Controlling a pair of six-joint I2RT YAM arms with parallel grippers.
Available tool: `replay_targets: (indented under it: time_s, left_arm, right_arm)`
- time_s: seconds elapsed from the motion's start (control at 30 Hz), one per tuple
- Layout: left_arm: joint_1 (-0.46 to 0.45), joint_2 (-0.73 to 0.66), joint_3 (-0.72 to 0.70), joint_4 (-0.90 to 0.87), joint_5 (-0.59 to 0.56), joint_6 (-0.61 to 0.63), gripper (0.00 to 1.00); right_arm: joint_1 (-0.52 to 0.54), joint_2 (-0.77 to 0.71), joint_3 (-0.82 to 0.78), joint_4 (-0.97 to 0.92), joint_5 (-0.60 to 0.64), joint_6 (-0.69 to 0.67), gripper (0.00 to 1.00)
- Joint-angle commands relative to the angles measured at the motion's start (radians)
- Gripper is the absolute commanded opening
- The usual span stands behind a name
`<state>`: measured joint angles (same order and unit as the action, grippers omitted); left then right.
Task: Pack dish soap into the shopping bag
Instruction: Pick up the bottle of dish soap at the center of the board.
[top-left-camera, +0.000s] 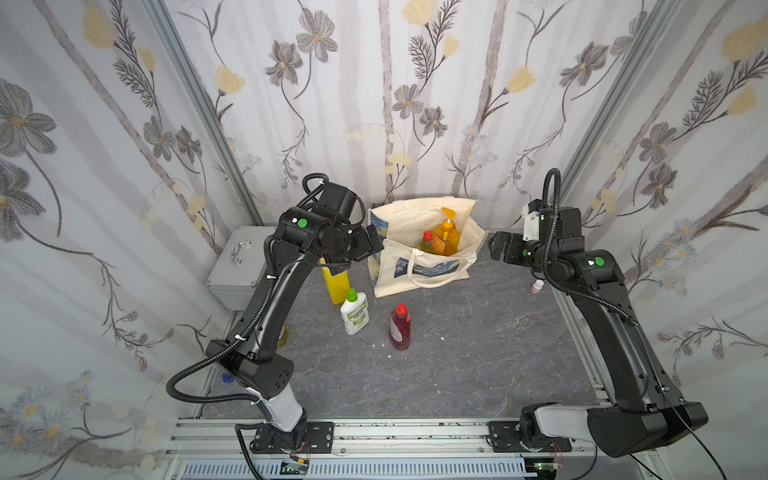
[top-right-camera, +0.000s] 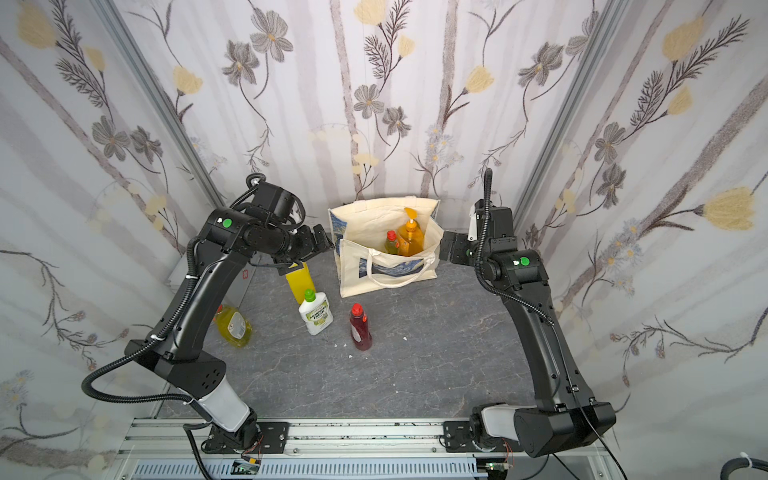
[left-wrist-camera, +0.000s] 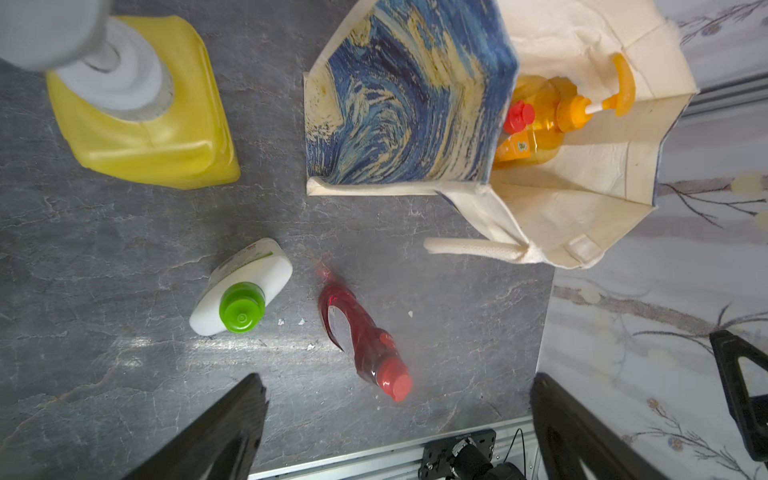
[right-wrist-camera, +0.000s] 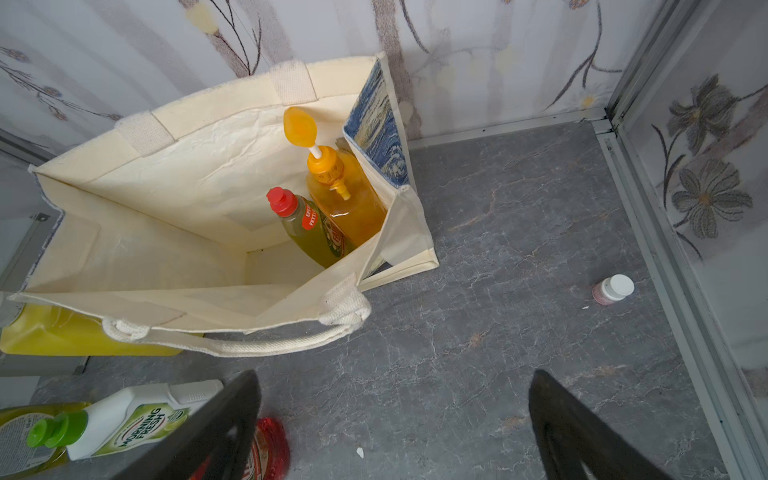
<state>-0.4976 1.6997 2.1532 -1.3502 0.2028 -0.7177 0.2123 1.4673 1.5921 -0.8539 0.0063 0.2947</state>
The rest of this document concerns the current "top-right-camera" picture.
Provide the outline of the orange pump soap bottle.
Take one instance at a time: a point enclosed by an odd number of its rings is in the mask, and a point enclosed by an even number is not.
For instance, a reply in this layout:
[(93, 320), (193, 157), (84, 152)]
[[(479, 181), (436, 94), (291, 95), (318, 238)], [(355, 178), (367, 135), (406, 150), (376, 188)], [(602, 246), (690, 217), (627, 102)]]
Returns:
[(407, 221), (397, 231), (398, 254), (411, 257), (423, 251), (424, 232), (417, 221), (418, 212), (409, 207), (405, 207), (404, 211)]

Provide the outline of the yellow-green dish soap red cap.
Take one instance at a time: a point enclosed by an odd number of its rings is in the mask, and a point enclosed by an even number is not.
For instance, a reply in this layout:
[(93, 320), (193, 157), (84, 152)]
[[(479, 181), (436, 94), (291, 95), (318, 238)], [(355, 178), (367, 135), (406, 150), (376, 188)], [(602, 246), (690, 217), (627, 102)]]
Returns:
[(400, 249), (400, 243), (397, 237), (397, 233), (394, 230), (387, 232), (385, 241), (385, 251), (390, 255), (398, 255)]

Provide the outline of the red dish soap bottle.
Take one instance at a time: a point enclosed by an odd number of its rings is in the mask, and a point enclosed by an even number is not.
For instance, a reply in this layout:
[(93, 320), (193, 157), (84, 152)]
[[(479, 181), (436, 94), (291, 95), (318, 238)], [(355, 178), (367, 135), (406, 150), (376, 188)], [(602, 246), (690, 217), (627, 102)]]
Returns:
[(369, 330), (368, 317), (361, 304), (355, 303), (350, 311), (351, 337), (355, 347), (360, 351), (368, 350), (373, 343)]

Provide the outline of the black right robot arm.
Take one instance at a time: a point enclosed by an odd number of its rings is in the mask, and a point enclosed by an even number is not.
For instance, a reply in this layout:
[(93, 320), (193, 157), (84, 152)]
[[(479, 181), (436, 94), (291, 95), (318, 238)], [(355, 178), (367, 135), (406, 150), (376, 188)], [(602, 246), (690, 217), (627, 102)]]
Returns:
[(469, 430), (477, 448), (512, 443), (532, 458), (589, 446), (616, 423), (608, 402), (596, 399), (558, 322), (549, 276), (539, 254), (521, 250), (513, 214), (479, 200), (469, 233), (447, 232), (440, 257), (475, 270), (480, 285), (498, 296), (519, 335), (533, 381), (535, 404), (473, 409)]

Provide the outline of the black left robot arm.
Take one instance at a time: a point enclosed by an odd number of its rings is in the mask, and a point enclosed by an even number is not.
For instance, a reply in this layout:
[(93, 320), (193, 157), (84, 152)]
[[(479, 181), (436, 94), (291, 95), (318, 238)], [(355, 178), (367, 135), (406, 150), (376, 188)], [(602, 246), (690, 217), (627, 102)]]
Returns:
[[(257, 415), (234, 392), (224, 361), (204, 352), (209, 325), (230, 285), (257, 253), (273, 258), (280, 272), (330, 250), (321, 225), (282, 229), (268, 217), (245, 209), (220, 208), (188, 244), (187, 274), (162, 318), (143, 340), (132, 340), (122, 358), (88, 374), (81, 384), (87, 396), (108, 403), (181, 401), (212, 425), (212, 434), (231, 450), (246, 450), (259, 440)], [(136, 362), (177, 388), (176, 393), (118, 396), (99, 391), (95, 381)]]

